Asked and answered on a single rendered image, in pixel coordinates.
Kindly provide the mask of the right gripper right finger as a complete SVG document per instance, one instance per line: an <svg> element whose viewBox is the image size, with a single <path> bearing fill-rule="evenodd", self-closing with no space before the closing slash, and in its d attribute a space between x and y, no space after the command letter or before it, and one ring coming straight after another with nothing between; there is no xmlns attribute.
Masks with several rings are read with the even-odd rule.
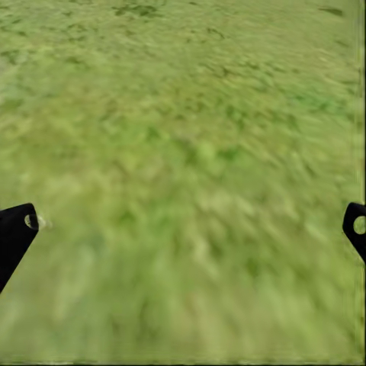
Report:
<svg viewBox="0 0 366 366"><path fill-rule="evenodd" d="M343 220L343 231L366 262L366 206L349 203Z"/></svg>

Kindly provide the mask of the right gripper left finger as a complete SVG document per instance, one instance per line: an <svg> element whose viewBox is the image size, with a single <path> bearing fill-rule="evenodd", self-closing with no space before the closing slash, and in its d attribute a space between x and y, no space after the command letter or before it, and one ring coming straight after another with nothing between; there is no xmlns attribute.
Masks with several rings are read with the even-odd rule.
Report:
<svg viewBox="0 0 366 366"><path fill-rule="evenodd" d="M46 226L32 203L0 211L0 293L31 245Z"/></svg>

